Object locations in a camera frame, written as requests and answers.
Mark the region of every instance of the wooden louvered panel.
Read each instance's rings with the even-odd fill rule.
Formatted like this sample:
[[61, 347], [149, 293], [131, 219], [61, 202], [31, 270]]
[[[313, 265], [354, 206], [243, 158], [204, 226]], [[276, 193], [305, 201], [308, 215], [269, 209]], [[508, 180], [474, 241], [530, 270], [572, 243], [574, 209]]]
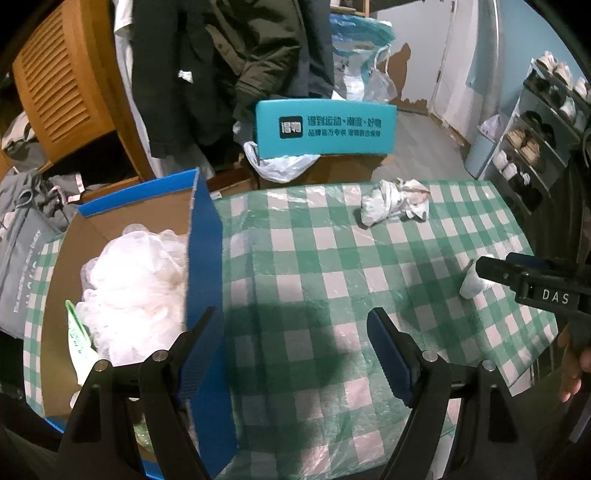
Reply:
[[79, 0], [65, 0], [13, 65], [22, 105], [52, 163], [114, 130], [84, 40]]

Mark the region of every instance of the plastic table cover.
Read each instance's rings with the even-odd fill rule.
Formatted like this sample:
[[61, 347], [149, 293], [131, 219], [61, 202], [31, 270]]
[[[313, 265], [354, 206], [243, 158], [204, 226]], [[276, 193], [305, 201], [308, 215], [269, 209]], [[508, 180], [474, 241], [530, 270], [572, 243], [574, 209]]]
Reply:
[[[409, 410], [367, 338], [381, 306], [419, 347], [450, 362], [489, 358], [512, 384], [557, 333], [552, 314], [495, 285], [459, 297], [471, 259], [529, 244], [489, 182], [425, 183], [426, 222], [360, 227], [373, 184], [290, 187], [216, 201], [223, 220], [228, 374], [239, 451], [222, 479], [339, 478], [383, 465]], [[29, 405], [43, 415], [41, 319], [61, 239], [43, 249], [25, 327]], [[450, 402], [450, 441], [458, 402]]]

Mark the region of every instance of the gray floor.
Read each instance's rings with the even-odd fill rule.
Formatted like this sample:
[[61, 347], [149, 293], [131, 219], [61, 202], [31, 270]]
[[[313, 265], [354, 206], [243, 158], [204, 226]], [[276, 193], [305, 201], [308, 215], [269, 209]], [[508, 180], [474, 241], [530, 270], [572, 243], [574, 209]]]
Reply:
[[394, 158], [372, 180], [473, 180], [450, 132], [426, 115], [398, 112]]

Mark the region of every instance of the cardboard box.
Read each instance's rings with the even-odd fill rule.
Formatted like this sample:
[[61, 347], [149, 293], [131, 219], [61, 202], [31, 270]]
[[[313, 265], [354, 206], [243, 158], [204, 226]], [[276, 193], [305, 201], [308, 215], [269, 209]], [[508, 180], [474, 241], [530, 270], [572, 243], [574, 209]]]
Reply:
[[[72, 394], [80, 387], [70, 360], [64, 302], [82, 298], [80, 269], [100, 255], [124, 227], [142, 223], [152, 232], [189, 233], [189, 280], [186, 322], [194, 326], [207, 306], [217, 308], [210, 326], [219, 334], [198, 343], [181, 373], [178, 397], [190, 397], [204, 465], [215, 477], [236, 453], [236, 434], [225, 375], [222, 314], [222, 223], [206, 182], [187, 171], [143, 183], [80, 207], [63, 240], [47, 293], [41, 330], [41, 392], [46, 417], [67, 420]], [[145, 460], [146, 473], [161, 478], [158, 466]]]
[[327, 99], [263, 100], [256, 105], [260, 158], [394, 151], [396, 107]]

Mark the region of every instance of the dark jacket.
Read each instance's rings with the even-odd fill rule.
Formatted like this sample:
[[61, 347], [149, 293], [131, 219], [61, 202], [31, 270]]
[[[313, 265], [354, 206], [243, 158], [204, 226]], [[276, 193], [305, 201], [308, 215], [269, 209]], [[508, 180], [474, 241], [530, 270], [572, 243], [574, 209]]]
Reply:
[[[252, 122], [252, 107], [279, 95], [301, 49], [301, 14], [295, 0], [210, 0], [206, 29], [235, 76], [234, 118]], [[301, 88], [307, 96], [307, 85]]]
[[[134, 2], [132, 93], [152, 156], [164, 158], [195, 142], [211, 145], [231, 132], [232, 105], [220, 88], [217, 53], [196, 0]], [[191, 72], [192, 82], [179, 78]]]
[[276, 96], [330, 98], [334, 89], [330, 0], [210, 0], [206, 28], [234, 74], [234, 118]]

